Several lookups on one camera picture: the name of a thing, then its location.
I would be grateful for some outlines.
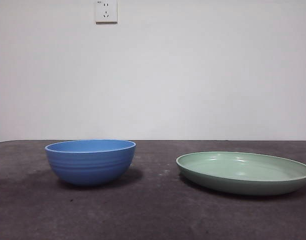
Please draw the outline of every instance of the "carpeted surface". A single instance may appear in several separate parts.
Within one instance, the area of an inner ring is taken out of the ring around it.
[[[58,180],[44,152],[55,142],[0,143],[0,240],[306,240],[306,186],[280,196],[226,194],[189,182],[175,164],[201,151],[306,164],[306,141],[135,141],[131,168],[99,187]]]

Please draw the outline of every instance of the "wall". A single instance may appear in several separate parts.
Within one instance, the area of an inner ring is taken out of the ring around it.
[[[0,0],[0,141],[306,140],[306,0]]]

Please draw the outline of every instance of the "ceramic dish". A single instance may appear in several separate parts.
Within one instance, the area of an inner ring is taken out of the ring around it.
[[[63,181],[99,185],[121,176],[130,166],[136,144],[125,140],[77,140],[45,147],[49,165]]]
[[[279,195],[306,183],[306,165],[245,152],[209,151],[180,156],[181,173],[199,185],[241,195]]]

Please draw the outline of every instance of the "plate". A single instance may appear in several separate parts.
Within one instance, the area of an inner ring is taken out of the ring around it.
[[[201,186],[240,195],[279,195],[306,184],[306,165],[277,156],[207,151],[176,159],[181,173]]]

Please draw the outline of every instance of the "wall socket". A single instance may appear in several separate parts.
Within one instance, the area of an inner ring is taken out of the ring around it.
[[[117,23],[118,0],[97,0],[95,3],[95,22]]]

